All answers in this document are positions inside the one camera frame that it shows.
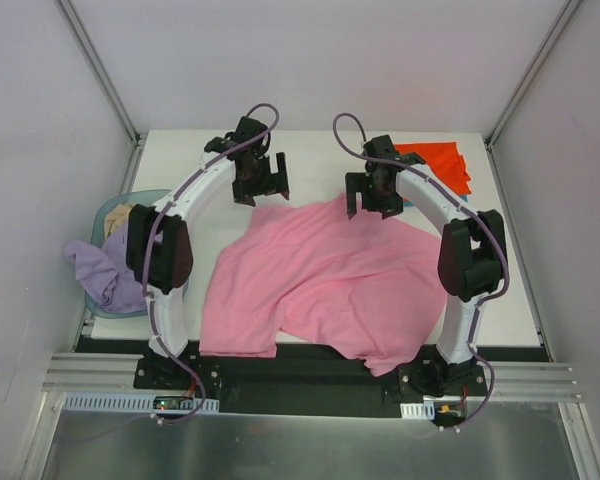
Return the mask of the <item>pink t shirt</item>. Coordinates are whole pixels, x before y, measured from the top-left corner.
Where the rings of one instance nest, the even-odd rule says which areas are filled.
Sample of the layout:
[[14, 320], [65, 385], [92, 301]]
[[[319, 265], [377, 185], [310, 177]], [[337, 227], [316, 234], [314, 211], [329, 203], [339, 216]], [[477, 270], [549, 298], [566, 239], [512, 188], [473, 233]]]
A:
[[199, 350], [272, 358], [283, 333], [384, 375], [415, 358], [444, 312], [439, 247], [396, 219], [348, 217], [343, 197], [259, 207], [216, 261]]

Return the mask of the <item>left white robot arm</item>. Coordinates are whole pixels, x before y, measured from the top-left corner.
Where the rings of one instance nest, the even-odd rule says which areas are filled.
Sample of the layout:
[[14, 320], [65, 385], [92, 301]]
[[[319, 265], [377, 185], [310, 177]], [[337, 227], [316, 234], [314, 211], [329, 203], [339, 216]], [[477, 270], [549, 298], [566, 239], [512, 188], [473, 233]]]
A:
[[182, 388], [191, 377], [192, 367], [180, 355], [188, 344], [183, 295], [194, 267], [189, 228], [196, 217], [226, 182], [238, 205], [254, 207], [258, 196], [289, 198], [284, 153], [275, 155], [276, 168], [271, 168], [273, 129], [251, 115], [241, 117], [234, 130], [206, 143], [200, 165], [188, 178], [153, 204], [131, 210], [126, 264], [141, 284], [149, 348], [164, 357], [156, 375], [168, 388]]

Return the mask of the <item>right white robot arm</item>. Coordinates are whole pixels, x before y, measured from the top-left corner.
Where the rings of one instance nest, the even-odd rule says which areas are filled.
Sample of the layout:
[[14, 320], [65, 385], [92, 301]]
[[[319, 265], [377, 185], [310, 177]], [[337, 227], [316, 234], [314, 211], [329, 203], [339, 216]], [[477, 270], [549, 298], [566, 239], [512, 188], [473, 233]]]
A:
[[453, 394], [466, 381], [460, 364], [475, 358], [484, 303], [509, 286], [503, 217], [472, 207], [421, 156], [399, 153], [388, 135], [366, 139], [360, 153], [347, 152], [365, 162], [363, 172], [345, 175], [349, 218], [362, 208], [386, 219], [408, 200], [441, 235], [437, 273], [448, 299], [436, 348], [444, 361], [430, 369], [430, 382], [437, 392]]

